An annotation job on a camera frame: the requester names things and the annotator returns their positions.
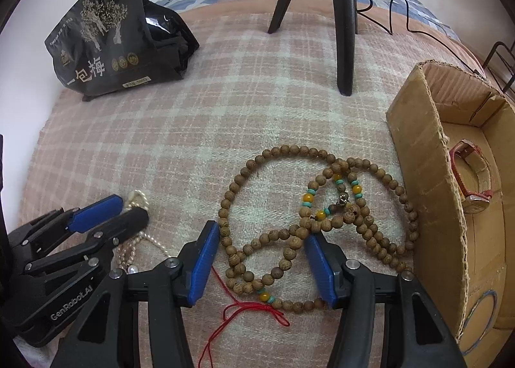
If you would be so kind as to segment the black tripod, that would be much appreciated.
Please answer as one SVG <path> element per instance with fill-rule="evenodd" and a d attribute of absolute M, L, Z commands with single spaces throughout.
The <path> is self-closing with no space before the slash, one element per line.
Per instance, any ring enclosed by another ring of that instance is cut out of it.
<path fill-rule="evenodd" d="M 269 25 L 270 34 L 281 26 L 292 0 L 277 0 Z M 354 47 L 357 26 L 356 0 L 332 0 L 336 36 L 337 86 L 342 95 L 353 93 Z"/>

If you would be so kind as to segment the pink plaid blanket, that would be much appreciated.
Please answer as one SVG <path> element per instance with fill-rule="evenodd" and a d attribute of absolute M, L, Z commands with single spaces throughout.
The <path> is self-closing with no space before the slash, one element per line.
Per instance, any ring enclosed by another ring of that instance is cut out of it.
<path fill-rule="evenodd" d="M 461 66 L 431 38 L 395 34 L 360 19 L 353 94 L 335 83 L 330 0 L 293 0 L 278 32 L 267 33 L 275 0 L 222 2 L 184 12 L 200 43 L 183 80 L 147 85 L 89 103 L 63 90 L 32 155 L 17 224 L 53 208 L 83 207 L 140 189 L 147 232 L 177 254 L 217 219 L 229 184 L 266 148 L 324 149 L 371 160 L 402 183 L 386 111 L 414 65 L 428 59 Z M 263 232 L 288 229 L 320 160 L 271 160 L 229 210 L 241 250 Z M 338 311 L 246 311 L 215 339 L 215 367 L 325 367 Z"/>

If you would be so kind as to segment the black snack bag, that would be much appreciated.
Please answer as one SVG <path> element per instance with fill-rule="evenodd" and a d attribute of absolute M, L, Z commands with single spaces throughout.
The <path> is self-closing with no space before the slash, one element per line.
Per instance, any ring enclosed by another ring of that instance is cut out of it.
<path fill-rule="evenodd" d="M 84 101 L 181 80 L 199 47 L 178 13 L 150 0 L 79 0 L 44 44 L 59 82 Z"/>

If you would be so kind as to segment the black metal clothes rack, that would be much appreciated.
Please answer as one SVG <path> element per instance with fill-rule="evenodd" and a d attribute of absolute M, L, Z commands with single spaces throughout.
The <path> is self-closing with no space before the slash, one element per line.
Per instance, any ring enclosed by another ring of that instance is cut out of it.
<path fill-rule="evenodd" d="M 495 42 L 483 61 L 483 68 L 493 84 L 514 103 L 514 43 Z"/>

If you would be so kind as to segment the cardboard box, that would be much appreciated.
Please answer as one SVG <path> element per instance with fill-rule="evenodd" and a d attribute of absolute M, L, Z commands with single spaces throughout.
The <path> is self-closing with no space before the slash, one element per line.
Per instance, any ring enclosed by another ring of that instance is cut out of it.
<path fill-rule="evenodd" d="M 414 66 L 387 122 L 418 214 L 415 272 L 470 367 L 487 367 L 514 331 L 514 109 L 497 89 L 436 61 Z M 489 208 L 465 214 L 450 166 L 461 139 L 492 172 Z"/>

